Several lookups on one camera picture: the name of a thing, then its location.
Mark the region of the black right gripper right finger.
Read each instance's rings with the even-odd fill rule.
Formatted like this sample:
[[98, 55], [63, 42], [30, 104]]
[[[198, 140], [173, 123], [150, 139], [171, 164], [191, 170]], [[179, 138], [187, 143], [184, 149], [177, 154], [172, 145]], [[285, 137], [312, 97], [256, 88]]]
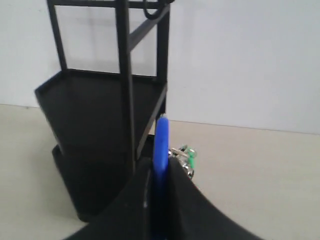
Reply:
[[167, 200], [169, 240], [260, 239], [216, 208], [175, 158], [168, 162]]

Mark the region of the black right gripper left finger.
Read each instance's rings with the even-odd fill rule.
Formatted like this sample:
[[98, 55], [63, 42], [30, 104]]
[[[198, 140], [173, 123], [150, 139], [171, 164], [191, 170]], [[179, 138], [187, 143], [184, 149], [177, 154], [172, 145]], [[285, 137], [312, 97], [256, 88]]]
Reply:
[[68, 240], [150, 240], [152, 161], [142, 159], [116, 199]]

